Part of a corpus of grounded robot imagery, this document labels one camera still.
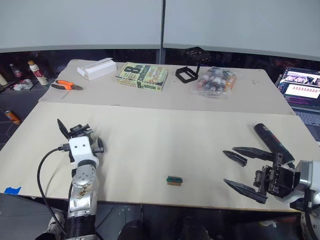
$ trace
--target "gray wall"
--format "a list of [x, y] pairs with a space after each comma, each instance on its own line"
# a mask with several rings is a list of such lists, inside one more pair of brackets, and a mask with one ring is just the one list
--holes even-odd
[[2, 0], [0, 52], [159, 49], [161, 0]]
[[166, 0], [165, 48], [320, 61], [319, 0]]

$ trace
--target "laptop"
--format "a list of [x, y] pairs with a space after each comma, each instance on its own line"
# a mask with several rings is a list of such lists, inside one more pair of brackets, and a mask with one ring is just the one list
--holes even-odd
[[275, 85], [320, 142], [320, 71], [287, 67]]

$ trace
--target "table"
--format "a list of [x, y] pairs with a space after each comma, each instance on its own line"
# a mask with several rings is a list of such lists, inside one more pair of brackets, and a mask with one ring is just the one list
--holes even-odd
[[[299, 160], [320, 160], [320, 149], [298, 116], [241, 112], [188, 111], [107, 105], [39, 102], [0, 151], [0, 191], [40, 197], [36, 173], [41, 158], [66, 142], [57, 118], [70, 128], [92, 127], [106, 146], [98, 168], [98, 200], [219, 209], [292, 211], [269, 196], [266, 204], [240, 195], [223, 178], [252, 186], [265, 161], [246, 167], [222, 150], [268, 150], [253, 126], [264, 123]], [[170, 186], [167, 176], [183, 178]], [[71, 182], [68, 154], [56, 152], [43, 165], [41, 183], [49, 198], [66, 199]]]
[[[233, 68], [238, 74], [232, 95], [224, 99], [211, 99], [190, 93], [191, 83], [184, 84], [176, 76], [176, 69], [184, 66], [163, 65], [168, 77], [162, 92], [132, 88], [116, 83], [116, 73], [89, 81], [77, 73], [77, 67], [94, 61], [74, 59], [59, 74], [58, 80], [67, 80], [83, 87], [82, 91], [64, 91], [53, 87], [40, 102], [114, 105], [150, 109], [198, 110], [262, 114], [295, 115], [282, 94], [262, 69]], [[118, 71], [124, 63], [117, 62]], [[202, 75], [209, 67], [201, 67]]]

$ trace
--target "tissue box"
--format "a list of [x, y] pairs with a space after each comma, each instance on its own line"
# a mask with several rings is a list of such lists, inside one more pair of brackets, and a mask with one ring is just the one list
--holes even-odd
[[88, 80], [94, 80], [117, 70], [116, 63], [108, 57], [95, 63], [80, 66], [76, 71]]

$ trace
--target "spray can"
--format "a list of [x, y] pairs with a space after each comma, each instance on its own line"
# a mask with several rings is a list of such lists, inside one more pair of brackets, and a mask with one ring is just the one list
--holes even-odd
[[5, 80], [5, 78], [0, 74], [0, 85], [4, 86], [7, 85], [8, 82]]
[[21, 124], [21, 120], [20, 118], [17, 117], [17, 115], [15, 115], [12, 111], [8, 110], [5, 111], [4, 114], [8, 117], [8, 119], [11, 120], [11, 122], [13, 122], [15, 125], [20, 125]]
[[48, 85], [47, 79], [34, 61], [28, 61], [29, 67], [41, 85]]

